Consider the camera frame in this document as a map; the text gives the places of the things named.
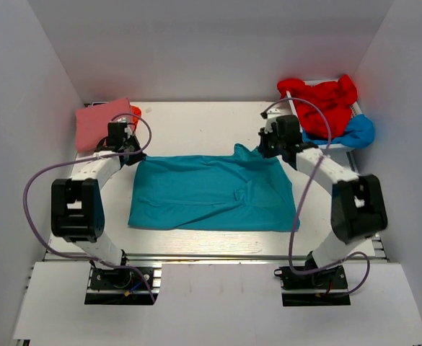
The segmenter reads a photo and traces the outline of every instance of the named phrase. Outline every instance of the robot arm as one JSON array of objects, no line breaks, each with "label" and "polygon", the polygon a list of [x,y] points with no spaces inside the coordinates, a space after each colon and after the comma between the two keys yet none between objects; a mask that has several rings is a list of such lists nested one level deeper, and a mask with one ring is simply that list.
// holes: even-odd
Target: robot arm
[{"label": "robot arm", "polygon": [[[280,155],[295,170],[311,175],[323,156],[313,143],[304,143],[295,115],[267,114],[260,129],[259,152],[266,158]],[[346,257],[355,247],[387,227],[387,214],[379,180],[360,176],[325,157],[315,175],[332,197],[331,232],[307,258],[309,269]]]},{"label": "robot arm", "polygon": [[[108,137],[97,146],[94,156],[133,153],[139,149],[136,136],[126,120],[121,120],[108,124]],[[68,179],[55,180],[51,190],[52,233],[93,257],[112,265],[124,264],[123,251],[104,232],[105,214],[100,190],[123,165],[133,165],[145,156],[141,153],[101,158],[86,164]]]}]

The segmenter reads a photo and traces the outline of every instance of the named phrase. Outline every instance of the blue cloth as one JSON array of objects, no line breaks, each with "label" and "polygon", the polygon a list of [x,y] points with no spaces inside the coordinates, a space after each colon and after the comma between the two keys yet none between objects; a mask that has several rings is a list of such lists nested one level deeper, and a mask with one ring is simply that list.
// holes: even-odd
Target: blue cloth
[{"label": "blue cloth", "polygon": [[[302,132],[304,142],[313,142],[322,145],[328,141],[318,139],[307,133]],[[332,144],[342,144],[350,148],[366,148],[374,140],[374,126],[372,121],[365,117],[363,114],[357,115],[350,119],[347,124],[346,131],[342,137],[333,138]]]},{"label": "blue cloth", "polygon": [[277,158],[241,144],[231,156],[148,156],[128,224],[143,229],[289,231],[296,208]]}]

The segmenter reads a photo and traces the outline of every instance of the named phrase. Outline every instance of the pink cloth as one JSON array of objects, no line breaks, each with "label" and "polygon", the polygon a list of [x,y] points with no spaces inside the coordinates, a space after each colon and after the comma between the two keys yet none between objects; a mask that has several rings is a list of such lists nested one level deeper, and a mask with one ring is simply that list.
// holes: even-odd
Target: pink cloth
[{"label": "pink cloth", "polygon": [[131,105],[127,98],[77,110],[77,152],[81,153],[94,149],[102,138],[108,136],[107,124],[121,113],[132,113]]}]

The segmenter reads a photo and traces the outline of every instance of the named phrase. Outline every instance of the white table surface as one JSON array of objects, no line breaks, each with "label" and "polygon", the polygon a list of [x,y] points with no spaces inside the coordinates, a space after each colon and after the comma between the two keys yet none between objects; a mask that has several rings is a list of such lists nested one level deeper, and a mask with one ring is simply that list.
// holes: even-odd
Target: white table surface
[{"label": "white table surface", "polygon": [[[32,346],[422,344],[401,265],[373,264],[350,306],[318,307],[283,307],[277,267],[165,264],[153,306],[103,306],[84,305],[89,263],[36,263],[14,338]],[[366,265],[344,268],[351,288]]]},{"label": "white table surface", "polygon": [[[230,155],[236,143],[252,149],[259,144],[258,131],[265,125],[260,112],[269,102],[135,102],[150,124],[153,138],[145,152],[151,156]],[[141,143],[148,133],[139,125],[136,134]],[[348,164],[346,153],[333,154]],[[307,183],[307,176],[281,162],[293,184],[296,203]],[[75,165],[72,174],[82,165]],[[131,208],[136,166],[123,167],[102,189],[105,231],[128,254],[145,255],[231,255],[285,256],[289,233],[272,231],[156,231],[133,229],[127,225]],[[314,183],[304,204],[301,226],[294,240],[294,256],[305,256],[315,249],[330,231],[331,197]],[[81,252],[63,239],[50,238],[60,252]],[[371,240],[357,249],[374,256]]]}]

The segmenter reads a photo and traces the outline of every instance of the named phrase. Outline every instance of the wire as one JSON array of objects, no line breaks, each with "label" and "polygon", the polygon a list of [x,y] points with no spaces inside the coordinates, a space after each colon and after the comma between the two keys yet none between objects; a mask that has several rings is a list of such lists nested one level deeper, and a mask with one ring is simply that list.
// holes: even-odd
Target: wire
[{"label": "wire", "polygon": [[329,287],[328,287],[328,289],[326,290],[326,292],[324,292],[324,293],[320,293],[318,296],[319,296],[319,297],[327,296],[327,295],[328,295],[328,293],[329,293],[332,289],[333,289],[333,282],[331,281],[331,282],[329,283]]},{"label": "wire", "polygon": [[124,286],[114,286],[113,285],[113,287],[114,288],[119,288],[119,289],[121,289],[121,288],[126,288],[128,285],[129,285],[129,283],[131,283],[131,281],[132,281],[132,272],[129,272],[129,280],[128,280],[128,282],[124,285]]},{"label": "wire", "polygon": [[120,117],[122,115],[130,115],[132,117],[135,117],[137,119],[139,119],[143,124],[145,124],[146,129],[148,130],[148,141],[146,142],[146,144],[140,148],[138,151],[134,151],[132,153],[113,153],[113,154],[107,154],[107,155],[100,155],[100,156],[91,156],[91,157],[87,157],[84,159],[79,159],[79,160],[74,160],[74,161],[68,161],[68,162],[62,162],[60,164],[53,164],[49,167],[43,168],[41,169],[39,172],[35,173],[30,180],[27,182],[27,184],[25,185],[25,188],[23,190],[23,199],[22,199],[22,203],[23,203],[23,211],[25,212],[25,217],[28,221],[28,224],[30,225],[31,231],[33,232],[33,234],[35,235],[36,239],[40,242],[40,244],[45,247],[50,253],[63,257],[63,258],[67,258],[69,260],[92,260],[95,262],[99,262],[103,265],[105,265],[106,267],[109,268],[113,268],[113,269],[127,269],[127,270],[133,270],[134,272],[136,272],[137,274],[140,275],[141,280],[145,283],[146,289],[148,290],[148,293],[151,297],[151,300],[154,303],[154,295],[151,291],[150,285],[148,284],[148,282],[145,280],[144,275],[142,274],[142,272],[134,266],[131,265],[114,265],[113,263],[109,263],[106,261],[101,260],[100,258],[97,257],[93,257],[93,256],[75,256],[72,254],[65,254],[63,252],[59,252],[57,250],[55,250],[54,248],[52,248],[45,240],[44,238],[40,235],[38,229],[36,228],[36,225],[34,224],[32,218],[31,218],[31,213],[30,213],[30,208],[28,205],[28,192],[30,191],[30,187],[31,184],[42,174],[52,170],[52,169],[56,169],[56,168],[60,168],[60,167],[66,167],[66,166],[71,166],[74,164],[80,164],[83,162],[90,162],[90,161],[95,161],[98,159],[106,159],[106,158],[110,158],[110,157],[116,157],[116,156],[128,156],[128,155],[136,155],[136,154],[140,154],[143,150],[145,150],[145,148],[150,144],[151,142],[151,128],[150,125],[148,125],[148,123],[142,119],[141,117],[139,117],[138,115],[135,114],[131,114],[131,113],[122,113],[117,115],[117,117]]},{"label": "wire", "polygon": [[137,285],[133,286],[130,290],[129,293],[132,294],[137,288],[140,287],[140,285],[142,284],[142,282],[137,283]]},{"label": "wire", "polygon": [[103,143],[105,142],[105,140],[108,138],[108,136],[103,137],[102,139],[100,139],[100,141],[97,143],[97,146],[95,146],[95,150],[97,150],[98,148],[101,148],[103,146]]},{"label": "wire", "polygon": [[315,106],[310,101],[307,101],[306,99],[301,99],[299,97],[284,97],[283,99],[279,99],[278,101],[269,105],[261,114],[267,113],[267,111],[269,111],[271,108],[273,108],[274,106],[276,106],[279,103],[290,101],[290,100],[300,101],[302,103],[305,103],[305,104],[313,107],[318,112],[318,114],[321,116],[323,122],[325,123],[326,130],[328,131],[328,142],[326,143],[326,147],[323,150],[323,155],[318,159],[317,164],[315,165],[315,167],[312,170],[311,175],[309,176],[307,184],[305,185],[304,191],[302,192],[302,195],[300,197],[299,205],[297,206],[296,215],[294,216],[294,220],[293,220],[292,227],[291,227],[291,235],[289,237],[289,254],[288,254],[289,269],[295,275],[298,275],[298,276],[312,275],[312,274],[316,274],[317,272],[321,272],[322,270],[325,270],[325,269],[328,269],[328,268],[331,268],[331,267],[335,267],[336,265],[340,265],[341,263],[345,262],[346,260],[349,260],[352,257],[358,256],[358,255],[362,256],[366,260],[366,272],[364,274],[363,279],[361,280],[361,282],[357,286],[355,286],[353,289],[349,290],[349,292],[347,292],[343,295],[340,295],[340,296],[336,296],[336,297],[347,296],[349,294],[356,292],[364,284],[364,282],[368,278],[369,271],[371,269],[371,262],[369,261],[368,256],[364,252],[355,251],[355,252],[349,254],[347,257],[345,257],[343,259],[332,262],[329,265],[323,265],[322,267],[318,267],[318,268],[311,269],[311,270],[297,270],[294,267],[292,252],[293,252],[293,248],[294,248],[294,236],[296,234],[297,224],[299,222],[299,216],[300,216],[300,213],[301,213],[302,208],[304,206],[304,202],[305,202],[305,198],[307,196],[307,193],[310,189],[310,186],[312,185],[313,179],[315,178],[315,175],[316,175],[318,169],[320,168],[321,163],[323,162],[323,160],[325,159],[325,157],[327,156],[327,154],[329,152],[329,148],[330,148],[331,141],[332,141],[333,137],[331,136],[331,128],[329,126],[328,119],[326,119],[323,112],[317,106]]}]

